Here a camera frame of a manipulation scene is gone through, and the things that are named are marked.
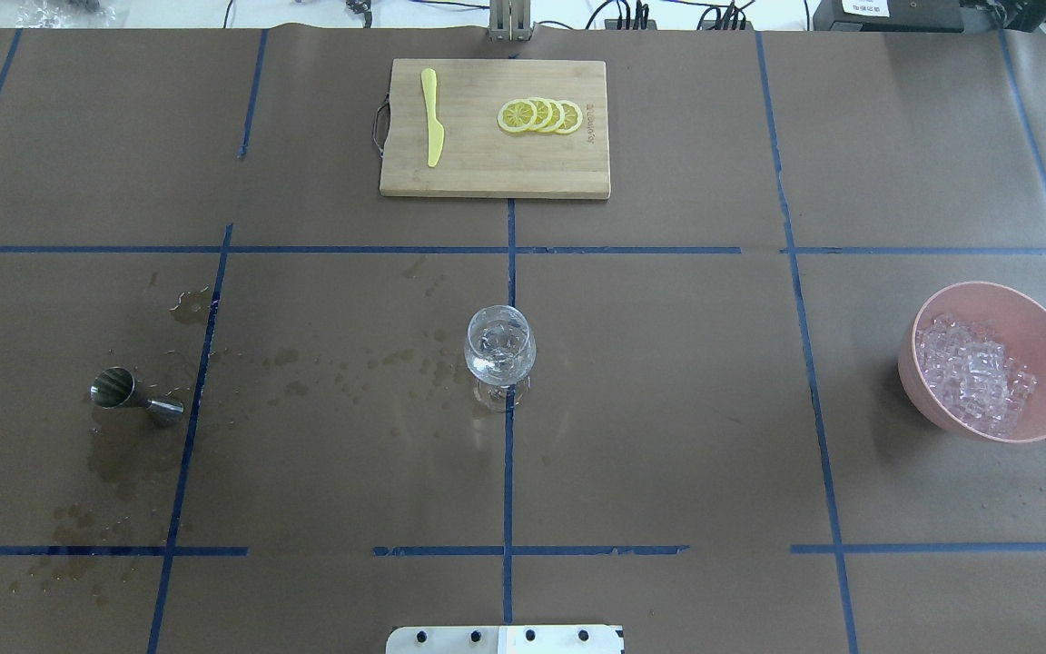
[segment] yellow knife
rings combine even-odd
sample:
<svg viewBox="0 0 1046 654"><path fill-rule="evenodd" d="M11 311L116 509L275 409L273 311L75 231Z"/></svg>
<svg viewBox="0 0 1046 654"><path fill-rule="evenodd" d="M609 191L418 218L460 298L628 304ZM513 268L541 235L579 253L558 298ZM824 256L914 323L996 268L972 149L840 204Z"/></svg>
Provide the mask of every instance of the yellow knife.
<svg viewBox="0 0 1046 654"><path fill-rule="evenodd" d="M427 165L438 165L438 157L444 156L444 137L447 132L438 122L438 74L435 69L423 69L423 96L427 99Z"/></svg>

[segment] bowl of ice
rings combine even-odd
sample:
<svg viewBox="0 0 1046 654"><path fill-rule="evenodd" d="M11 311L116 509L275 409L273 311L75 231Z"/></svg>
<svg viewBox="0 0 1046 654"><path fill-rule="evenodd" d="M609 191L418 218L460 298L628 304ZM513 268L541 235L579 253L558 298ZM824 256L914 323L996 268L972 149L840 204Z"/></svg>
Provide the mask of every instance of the bowl of ice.
<svg viewBox="0 0 1046 654"><path fill-rule="evenodd" d="M1046 310L991 281L948 286L914 315L899 376L914 406L943 430L980 442L1041 442Z"/></svg>

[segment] lemon slice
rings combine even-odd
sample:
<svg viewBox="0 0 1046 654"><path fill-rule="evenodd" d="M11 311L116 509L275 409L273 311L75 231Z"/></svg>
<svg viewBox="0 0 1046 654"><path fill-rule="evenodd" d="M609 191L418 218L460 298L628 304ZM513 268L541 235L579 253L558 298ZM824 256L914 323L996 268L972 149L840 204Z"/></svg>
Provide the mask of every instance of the lemon slice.
<svg viewBox="0 0 1046 654"><path fill-rule="evenodd" d="M535 105L536 109L535 125L527 132L540 132L542 128L546 128L547 123L551 122L554 115L554 112L551 111L551 100L547 98L527 98L527 100Z"/></svg>
<svg viewBox="0 0 1046 654"><path fill-rule="evenodd" d="M540 109L531 100L511 99L499 109L499 129L510 134L526 132L539 117Z"/></svg>
<svg viewBox="0 0 1046 654"><path fill-rule="evenodd" d="M556 134L570 134L581 128L581 123L584 122L584 112L578 105L570 99L561 99L560 109L564 120L561 120L560 127L554 130Z"/></svg>
<svg viewBox="0 0 1046 654"><path fill-rule="evenodd" d="M564 123L564 106L561 104L560 99L548 99L548 98L529 98L532 103L537 99L543 99L547 104L549 115L547 120L543 125L536 125L531 128L533 132L552 133L554 130L560 129L560 125Z"/></svg>

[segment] jigger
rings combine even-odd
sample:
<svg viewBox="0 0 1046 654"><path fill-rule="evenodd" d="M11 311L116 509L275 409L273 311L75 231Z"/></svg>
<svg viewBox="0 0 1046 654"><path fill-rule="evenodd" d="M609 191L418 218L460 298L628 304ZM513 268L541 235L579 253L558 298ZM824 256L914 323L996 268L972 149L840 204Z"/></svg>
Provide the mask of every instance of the jigger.
<svg viewBox="0 0 1046 654"><path fill-rule="evenodd" d="M108 368L95 377L91 401L100 409L140 407L157 427L167 427L183 418L183 404L168 396L152 397L147 386L128 368Z"/></svg>

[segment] glass base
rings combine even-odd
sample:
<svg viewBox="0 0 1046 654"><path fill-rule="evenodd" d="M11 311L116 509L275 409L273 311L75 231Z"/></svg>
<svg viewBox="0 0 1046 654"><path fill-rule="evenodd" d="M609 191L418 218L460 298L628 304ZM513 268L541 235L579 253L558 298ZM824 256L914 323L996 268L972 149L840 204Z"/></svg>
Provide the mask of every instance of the glass base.
<svg viewBox="0 0 1046 654"><path fill-rule="evenodd" d="M531 377L524 377L515 386L492 386L491 384L486 384L486 382L476 381L476 384L474 384L474 399L477 399L487 409L494 410L495 413L506 413L507 390L510 388L515 388L515 405L513 405L513 409L518 409L520 402L522 402L522 399L526 397L526 392L531 388Z"/></svg>

